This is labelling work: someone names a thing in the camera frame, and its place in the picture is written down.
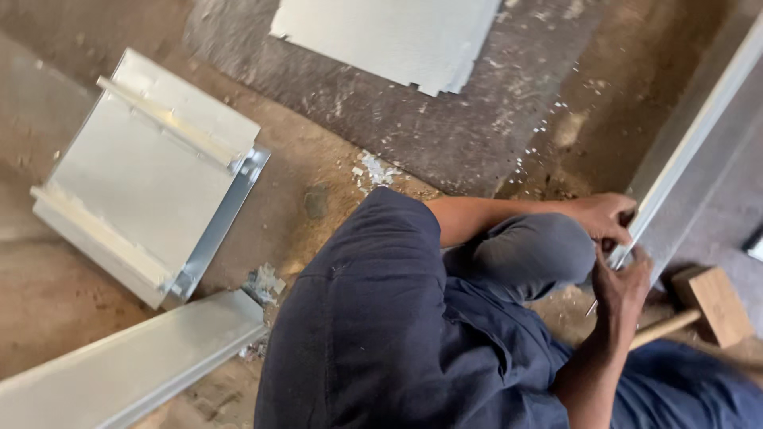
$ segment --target knee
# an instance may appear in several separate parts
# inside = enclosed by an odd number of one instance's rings
[[[545,272],[546,278],[581,283],[594,265],[594,243],[574,219],[560,213],[528,214],[514,218],[498,237],[521,249],[520,260]]]

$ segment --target hand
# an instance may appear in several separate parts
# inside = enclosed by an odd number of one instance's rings
[[[636,200],[625,195],[607,193],[559,202],[560,212],[575,219],[594,240],[614,240],[629,244],[633,239],[620,224],[620,215],[632,211]]]
[[[614,271],[597,245],[593,271],[594,294],[599,300],[598,321],[609,324],[609,332],[623,337],[629,345],[649,293],[654,267],[652,258],[640,246],[633,247],[632,255],[630,265]]]

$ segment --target dirt floor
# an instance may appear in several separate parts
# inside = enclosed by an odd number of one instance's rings
[[[548,133],[531,142],[538,155],[526,162],[527,176],[513,178],[515,183],[507,183],[501,196],[569,198],[622,190],[728,8],[720,0],[702,4],[692,7],[685,0],[611,4],[579,60],[580,75],[571,74],[562,86],[560,100],[569,111],[549,113]],[[191,6],[190,0],[0,0],[0,31],[91,90],[97,76],[111,74],[124,48],[133,47],[258,122],[262,131],[257,141],[273,156],[197,296],[236,288],[249,271],[266,262],[291,285],[362,200],[350,171],[359,164],[361,151],[192,58],[182,46]],[[5,297],[0,303],[0,378],[153,315],[108,274],[28,216],[32,201],[26,189],[45,177],[54,164],[55,150],[65,148],[68,141],[35,151],[45,144],[36,126],[0,111],[0,198],[3,207],[18,209],[7,216],[15,219],[8,223],[27,225],[0,241],[0,291]],[[29,146],[18,145],[19,141]],[[403,174],[396,182],[396,189],[416,198],[438,195],[415,177]],[[305,195],[320,184],[328,196],[318,210],[323,214],[311,218]],[[554,335],[577,343],[594,323],[584,316],[591,301],[589,294],[570,288],[533,308]],[[268,306],[269,321],[277,310]],[[642,322],[670,313],[668,305],[658,302]],[[681,338],[714,351],[690,331]],[[757,343],[742,344],[732,357],[742,359],[759,351]],[[138,427],[250,427],[261,367],[260,358],[251,362],[234,358]]]

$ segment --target gray pants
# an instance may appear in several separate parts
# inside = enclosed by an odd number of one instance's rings
[[[449,276],[517,304],[583,282],[595,259],[588,233],[559,213],[509,218],[443,256]]]

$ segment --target sheet metal panel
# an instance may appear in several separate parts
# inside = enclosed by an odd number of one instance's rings
[[[271,34],[428,95],[471,71],[500,2],[282,0]]]

